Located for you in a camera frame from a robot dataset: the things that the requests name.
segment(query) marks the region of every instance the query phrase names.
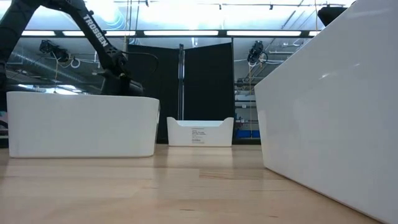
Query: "black curtain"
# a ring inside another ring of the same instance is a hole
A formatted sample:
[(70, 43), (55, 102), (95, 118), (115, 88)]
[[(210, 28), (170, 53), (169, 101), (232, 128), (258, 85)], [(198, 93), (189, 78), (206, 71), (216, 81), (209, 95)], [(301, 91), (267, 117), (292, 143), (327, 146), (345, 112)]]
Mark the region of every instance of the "black curtain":
[(152, 71), (155, 68), (155, 60), (147, 55), (129, 55), (128, 66), (134, 74), (134, 80), (144, 86), (145, 96), (160, 100), (157, 142), (166, 143), (167, 117), (177, 119), (178, 50), (130, 45), (129, 52), (150, 53), (159, 59), (159, 67), (154, 73)]
[(185, 50), (184, 119), (234, 117), (232, 43)]

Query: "wooden tabletop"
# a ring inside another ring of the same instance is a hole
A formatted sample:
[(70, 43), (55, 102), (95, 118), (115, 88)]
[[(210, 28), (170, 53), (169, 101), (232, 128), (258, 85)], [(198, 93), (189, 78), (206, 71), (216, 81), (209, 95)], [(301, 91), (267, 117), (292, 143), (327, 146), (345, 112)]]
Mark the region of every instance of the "wooden tabletop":
[(259, 146), (157, 146), (142, 159), (9, 159), (0, 223), (377, 223), (264, 169)]

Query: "white storage box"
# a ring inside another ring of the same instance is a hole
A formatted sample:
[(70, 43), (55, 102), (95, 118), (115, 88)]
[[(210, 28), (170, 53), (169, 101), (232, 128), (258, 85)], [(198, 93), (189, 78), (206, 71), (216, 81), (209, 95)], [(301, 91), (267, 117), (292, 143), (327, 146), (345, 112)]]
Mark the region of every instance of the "white storage box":
[(169, 145), (230, 147), (233, 126), (233, 118), (224, 121), (176, 121), (169, 117)]
[(7, 93), (11, 157), (147, 157), (159, 101), (132, 96)]

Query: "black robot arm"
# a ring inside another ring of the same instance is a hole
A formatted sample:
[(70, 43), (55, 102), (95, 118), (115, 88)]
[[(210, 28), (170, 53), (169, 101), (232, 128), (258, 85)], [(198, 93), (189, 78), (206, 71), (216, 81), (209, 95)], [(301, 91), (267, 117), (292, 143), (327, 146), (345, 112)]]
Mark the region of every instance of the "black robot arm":
[(142, 95), (142, 85), (132, 81), (132, 73), (127, 69), (127, 58), (122, 51), (111, 45), (93, 19), (93, 12), (87, 10), (83, 0), (13, 0), (0, 22), (0, 81), (7, 80), (8, 58), (39, 6), (66, 12), (85, 34), (97, 51), (99, 62), (104, 68), (102, 94)]

